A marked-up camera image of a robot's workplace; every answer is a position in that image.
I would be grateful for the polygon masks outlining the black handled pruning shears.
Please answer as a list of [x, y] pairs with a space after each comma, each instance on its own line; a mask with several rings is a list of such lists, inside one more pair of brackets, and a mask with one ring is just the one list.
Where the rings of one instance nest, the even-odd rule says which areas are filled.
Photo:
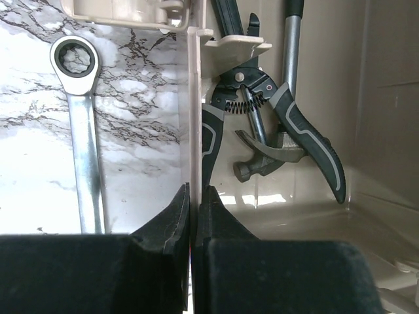
[[[226, 113], [247, 114], [268, 102], [263, 83], [271, 81], [268, 89], [277, 86], [274, 80], [259, 69], [256, 58], [251, 58], [238, 66], [225, 70], [220, 75], [211, 101], [202, 106], [202, 188], [210, 185], [221, 142]], [[304, 117], [298, 106], [291, 109], [291, 128], [293, 140], [302, 147], [317, 164], [325, 177], [336, 201], [346, 199], [346, 180], [344, 168], [329, 140]]]

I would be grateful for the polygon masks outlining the small black-handled ball hammer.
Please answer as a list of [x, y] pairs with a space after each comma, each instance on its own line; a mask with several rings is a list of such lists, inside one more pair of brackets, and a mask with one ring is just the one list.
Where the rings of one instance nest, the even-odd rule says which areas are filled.
[[[263, 120], [258, 108], [254, 108], [248, 112], [249, 121], [256, 139], [263, 144], [267, 144], [266, 133], [264, 130]], [[283, 166], [284, 163], [278, 160], [267, 158], [265, 155], [255, 152], [253, 157], [245, 162], [234, 162], [233, 172], [236, 178], [244, 183], [250, 180], [254, 174], [267, 176]]]

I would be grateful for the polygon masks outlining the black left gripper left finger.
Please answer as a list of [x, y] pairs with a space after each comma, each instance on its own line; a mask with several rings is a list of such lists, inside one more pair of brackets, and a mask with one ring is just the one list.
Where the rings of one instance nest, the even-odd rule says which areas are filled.
[[190, 188], [131, 234], [4, 235], [2, 313], [182, 313]]

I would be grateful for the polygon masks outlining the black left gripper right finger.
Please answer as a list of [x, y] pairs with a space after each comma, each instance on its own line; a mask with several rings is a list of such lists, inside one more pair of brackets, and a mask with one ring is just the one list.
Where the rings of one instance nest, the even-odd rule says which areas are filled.
[[341, 241], [262, 240], [202, 191], [193, 246], [195, 313], [382, 313], [366, 260]]

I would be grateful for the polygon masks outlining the yellow black claw hammer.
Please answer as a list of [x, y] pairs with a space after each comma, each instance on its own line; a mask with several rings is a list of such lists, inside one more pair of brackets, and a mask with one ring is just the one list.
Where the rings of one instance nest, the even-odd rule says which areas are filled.
[[270, 142], [267, 141], [267, 144], [261, 143], [256, 137], [251, 137], [244, 130], [236, 132], [238, 137], [254, 150], [254, 153], [258, 152], [267, 158], [283, 163], [297, 163], [307, 155], [306, 151], [293, 140], [293, 130], [289, 119], [291, 109], [297, 108], [295, 90], [303, 8], [304, 1], [285, 2], [282, 85], [269, 92], [272, 82], [268, 80], [263, 83], [268, 97], [267, 104], [279, 117], [278, 131], [274, 133]]

